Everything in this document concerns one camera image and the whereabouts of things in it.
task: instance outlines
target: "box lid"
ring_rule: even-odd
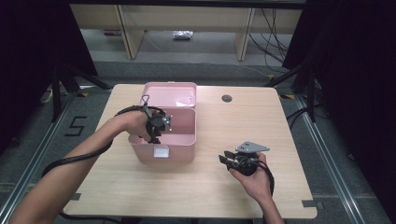
[[[148,82],[143,89],[143,95],[149,95],[148,105],[194,108],[196,89],[193,82]]]

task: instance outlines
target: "forearm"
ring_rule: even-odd
[[[120,120],[110,119],[65,157],[94,152],[107,145],[120,132]],[[25,196],[10,223],[52,222],[77,191],[97,159],[72,162],[49,171]]]
[[[258,203],[262,209],[263,218],[267,224],[285,223],[272,198],[258,200]]]

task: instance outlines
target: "pink box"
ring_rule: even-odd
[[[149,82],[143,94],[148,105],[172,115],[172,131],[162,132],[160,144],[148,144],[138,136],[129,142],[141,161],[193,161],[196,141],[196,85],[190,82]]]

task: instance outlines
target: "wooden table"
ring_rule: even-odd
[[[98,127],[118,111],[138,105],[144,85],[117,85]],[[224,94],[233,100],[225,103]],[[268,146],[274,200],[283,218],[314,218],[303,167],[277,93],[272,88],[198,86],[193,162],[141,162],[128,133],[114,139],[70,201],[69,215],[122,217],[262,217],[260,207],[219,162],[224,150],[245,141]]]

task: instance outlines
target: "human arm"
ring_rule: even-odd
[[[65,158],[94,152],[106,146],[118,134],[126,131],[149,141],[146,131],[148,117],[133,111],[109,119],[94,134],[70,151]],[[97,157],[76,161],[50,170],[23,198],[9,223],[52,223],[93,167]]]
[[[257,153],[257,156],[266,164],[264,154]],[[268,175],[262,168],[258,167],[257,171],[250,176],[242,175],[235,169],[230,169],[230,173],[241,183],[247,194],[259,204],[266,223],[284,223],[272,198]]]

